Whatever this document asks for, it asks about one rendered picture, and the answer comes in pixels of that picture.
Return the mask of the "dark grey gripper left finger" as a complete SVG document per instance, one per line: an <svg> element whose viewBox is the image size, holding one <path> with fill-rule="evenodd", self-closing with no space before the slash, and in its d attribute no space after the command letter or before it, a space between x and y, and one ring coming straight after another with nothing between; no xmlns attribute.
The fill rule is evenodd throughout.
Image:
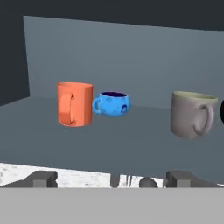
<svg viewBox="0 0 224 224"><path fill-rule="evenodd" d="M58 173L56 171L34 171L24 179L4 185L4 187L22 188L57 188Z"/></svg>

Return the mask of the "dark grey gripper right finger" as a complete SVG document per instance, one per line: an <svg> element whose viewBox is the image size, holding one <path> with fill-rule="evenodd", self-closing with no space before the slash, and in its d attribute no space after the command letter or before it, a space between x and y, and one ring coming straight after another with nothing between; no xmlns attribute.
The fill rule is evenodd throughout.
<svg viewBox="0 0 224 224"><path fill-rule="evenodd" d="M164 179L166 187L219 187L215 183L197 178L189 171L168 171Z"/></svg>

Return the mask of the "dark grey round object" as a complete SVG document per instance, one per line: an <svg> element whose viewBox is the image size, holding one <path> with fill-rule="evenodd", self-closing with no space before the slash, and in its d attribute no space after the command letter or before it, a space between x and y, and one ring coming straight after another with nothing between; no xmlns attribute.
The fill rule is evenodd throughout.
<svg viewBox="0 0 224 224"><path fill-rule="evenodd" d="M151 177L143 177L139 181L140 188L158 188L157 182Z"/></svg>

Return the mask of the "grey mug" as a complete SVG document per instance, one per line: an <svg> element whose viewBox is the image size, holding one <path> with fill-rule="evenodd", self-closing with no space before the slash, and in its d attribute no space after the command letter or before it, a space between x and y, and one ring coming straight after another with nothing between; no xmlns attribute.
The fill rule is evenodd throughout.
<svg viewBox="0 0 224 224"><path fill-rule="evenodd" d="M171 132L194 139L207 134L214 124L218 98L209 94L174 91L171 96Z"/></svg>

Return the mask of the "dark grey upright object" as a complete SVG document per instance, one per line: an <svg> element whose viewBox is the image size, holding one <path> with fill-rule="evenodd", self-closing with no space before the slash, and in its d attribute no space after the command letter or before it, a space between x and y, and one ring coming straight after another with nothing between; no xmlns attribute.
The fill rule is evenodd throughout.
<svg viewBox="0 0 224 224"><path fill-rule="evenodd" d="M120 184L120 175L119 174L110 174L110 186L117 188Z"/></svg>

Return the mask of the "orange mug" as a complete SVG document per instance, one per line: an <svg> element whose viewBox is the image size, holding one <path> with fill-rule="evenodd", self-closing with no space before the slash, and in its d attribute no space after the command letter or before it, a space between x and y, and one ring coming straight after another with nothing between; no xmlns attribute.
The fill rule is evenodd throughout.
<svg viewBox="0 0 224 224"><path fill-rule="evenodd" d="M82 82L59 82L59 123L68 127L89 125L92 121L92 100L92 84Z"/></svg>

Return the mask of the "blue patterned cup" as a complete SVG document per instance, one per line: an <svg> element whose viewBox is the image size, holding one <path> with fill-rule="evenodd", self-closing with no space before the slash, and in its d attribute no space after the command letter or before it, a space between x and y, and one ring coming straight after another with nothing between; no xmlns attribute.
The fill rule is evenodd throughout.
<svg viewBox="0 0 224 224"><path fill-rule="evenodd" d="M130 110L130 97L120 92L101 92L92 102L92 111L105 116L123 116Z"/></svg>

